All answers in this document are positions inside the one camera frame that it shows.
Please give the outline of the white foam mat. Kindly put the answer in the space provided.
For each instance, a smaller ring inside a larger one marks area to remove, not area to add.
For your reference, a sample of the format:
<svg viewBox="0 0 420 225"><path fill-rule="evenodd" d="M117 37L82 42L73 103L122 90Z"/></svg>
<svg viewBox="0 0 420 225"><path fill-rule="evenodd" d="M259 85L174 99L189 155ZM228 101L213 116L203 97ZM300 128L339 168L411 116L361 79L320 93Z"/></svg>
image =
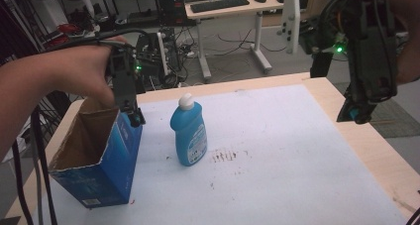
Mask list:
<svg viewBox="0 0 420 225"><path fill-rule="evenodd" d="M405 216L300 84L198 97L208 149L175 152L177 93L140 99L147 123L130 200L87 209L52 185L59 225L404 225Z"/></svg>

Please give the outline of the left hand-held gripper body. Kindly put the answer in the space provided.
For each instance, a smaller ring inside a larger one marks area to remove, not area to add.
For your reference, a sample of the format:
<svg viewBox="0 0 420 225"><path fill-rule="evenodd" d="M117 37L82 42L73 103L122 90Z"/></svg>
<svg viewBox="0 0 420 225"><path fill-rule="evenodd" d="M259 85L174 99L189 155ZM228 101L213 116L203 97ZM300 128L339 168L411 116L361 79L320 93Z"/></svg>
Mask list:
<svg viewBox="0 0 420 225"><path fill-rule="evenodd" d="M121 112L138 113L136 63L131 48L115 48L110 55L109 73L112 78L115 103Z"/></svg>

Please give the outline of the blue detergent bottle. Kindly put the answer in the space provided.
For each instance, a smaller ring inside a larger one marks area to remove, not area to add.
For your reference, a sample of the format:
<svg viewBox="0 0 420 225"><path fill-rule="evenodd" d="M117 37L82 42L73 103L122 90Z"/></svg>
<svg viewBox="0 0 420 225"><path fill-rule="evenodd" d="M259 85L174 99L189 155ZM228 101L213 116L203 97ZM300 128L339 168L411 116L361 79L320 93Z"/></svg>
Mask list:
<svg viewBox="0 0 420 225"><path fill-rule="evenodd" d="M186 167L198 163L207 152L207 134L202 117L202 106L190 93L178 100L170 119L175 133L175 148L179 162Z"/></svg>

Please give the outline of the wooden desk with white legs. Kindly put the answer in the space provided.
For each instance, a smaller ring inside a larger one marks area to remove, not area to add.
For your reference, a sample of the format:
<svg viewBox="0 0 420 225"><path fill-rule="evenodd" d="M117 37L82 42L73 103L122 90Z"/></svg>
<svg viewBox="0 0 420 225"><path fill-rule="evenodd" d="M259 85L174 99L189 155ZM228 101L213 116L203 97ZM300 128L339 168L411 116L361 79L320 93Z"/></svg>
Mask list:
<svg viewBox="0 0 420 225"><path fill-rule="evenodd" d="M203 37L216 35L222 32L232 32L241 29L254 30L255 40L250 46L250 52L259 61L264 73L268 73L272 66L261 51L261 38L263 26L263 12L283 9L284 0L266 0L265 3L258 3L255 0L248 0L249 5L233 8L219 9L201 13L193 13L190 9L191 3L185 5L186 17L196 23L198 60L205 80L211 78L211 72L206 59L203 46Z"/></svg>

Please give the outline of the person's left hand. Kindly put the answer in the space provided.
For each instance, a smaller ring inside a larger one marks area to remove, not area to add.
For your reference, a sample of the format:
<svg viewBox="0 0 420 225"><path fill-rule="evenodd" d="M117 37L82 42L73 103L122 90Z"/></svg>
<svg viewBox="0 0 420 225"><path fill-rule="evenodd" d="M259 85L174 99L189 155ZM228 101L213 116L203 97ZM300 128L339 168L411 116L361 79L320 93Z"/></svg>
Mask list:
<svg viewBox="0 0 420 225"><path fill-rule="evenodd" d="M43 54L49 89L92 97L113 107L114 94L105 80L111 50L106 45L80 46Z"/></svg>

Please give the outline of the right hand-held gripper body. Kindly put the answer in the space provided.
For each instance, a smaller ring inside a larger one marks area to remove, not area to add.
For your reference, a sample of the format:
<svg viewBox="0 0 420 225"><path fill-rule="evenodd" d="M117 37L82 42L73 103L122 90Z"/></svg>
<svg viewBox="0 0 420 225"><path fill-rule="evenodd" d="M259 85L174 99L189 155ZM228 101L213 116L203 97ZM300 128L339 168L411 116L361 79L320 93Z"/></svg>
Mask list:
<svg viewBox="0 0 420 225"><path fill-rule="evenodd" d="M329 71L333 55L347 55L346 111L369 111L397 93L394 17L387 0L331 0L314 37L313 77Z"/></svg>

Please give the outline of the blue cardboard box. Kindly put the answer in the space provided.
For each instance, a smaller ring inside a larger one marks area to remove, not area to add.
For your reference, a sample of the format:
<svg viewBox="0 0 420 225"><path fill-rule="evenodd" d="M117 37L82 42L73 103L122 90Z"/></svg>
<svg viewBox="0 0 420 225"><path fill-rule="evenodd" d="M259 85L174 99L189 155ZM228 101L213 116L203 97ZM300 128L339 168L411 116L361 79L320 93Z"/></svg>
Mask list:
<svg viewBox="0 0 420 225"><path fill-rule="evenodd" d="M127 114L87 98L53 156L49 173L87 208L126 204L142 131Z"/></svg>

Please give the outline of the white stand post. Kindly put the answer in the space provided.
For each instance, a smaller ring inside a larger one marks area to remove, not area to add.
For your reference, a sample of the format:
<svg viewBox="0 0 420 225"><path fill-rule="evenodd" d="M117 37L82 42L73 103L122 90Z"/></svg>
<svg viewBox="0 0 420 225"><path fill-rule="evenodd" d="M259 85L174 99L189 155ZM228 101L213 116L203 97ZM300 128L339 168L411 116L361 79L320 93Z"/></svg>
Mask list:
<svg viewBox="0 0 420 225"><path fill-rule="evenodd" d="M300 0L284 0L279 34L285 40L288 54L297 53L299 23Z"/></svg>

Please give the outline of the person's right hand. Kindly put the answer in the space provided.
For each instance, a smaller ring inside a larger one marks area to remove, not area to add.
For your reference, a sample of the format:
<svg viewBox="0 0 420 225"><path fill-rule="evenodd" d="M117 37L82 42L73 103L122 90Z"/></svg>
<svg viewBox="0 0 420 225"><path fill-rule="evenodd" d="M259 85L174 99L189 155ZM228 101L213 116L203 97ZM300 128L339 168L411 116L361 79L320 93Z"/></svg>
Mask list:
<svg viewBox="0 0 420 225"><path fill-rule="evenodd" d="M420 0L388 0L394 16L408 33L408 42L397 57L396 81L405 84L420 78Z"/></svg>

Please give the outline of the black keyboard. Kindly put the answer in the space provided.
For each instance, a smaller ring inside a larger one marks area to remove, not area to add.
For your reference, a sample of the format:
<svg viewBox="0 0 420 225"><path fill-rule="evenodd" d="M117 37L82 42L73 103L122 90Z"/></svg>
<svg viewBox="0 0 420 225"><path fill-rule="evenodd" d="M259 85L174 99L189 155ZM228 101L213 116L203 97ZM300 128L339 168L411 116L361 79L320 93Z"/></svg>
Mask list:
<svg viewBox="0 0 420 225"><path fill-rule="evenodd" d="M201 12L207 12L207 11L213 11L213 10L219 10L219 9L246 6L249 4L250 2L248 0L216 0L216 1L192 4L190 6L190 9L193 13L201 13Z"/></svg>

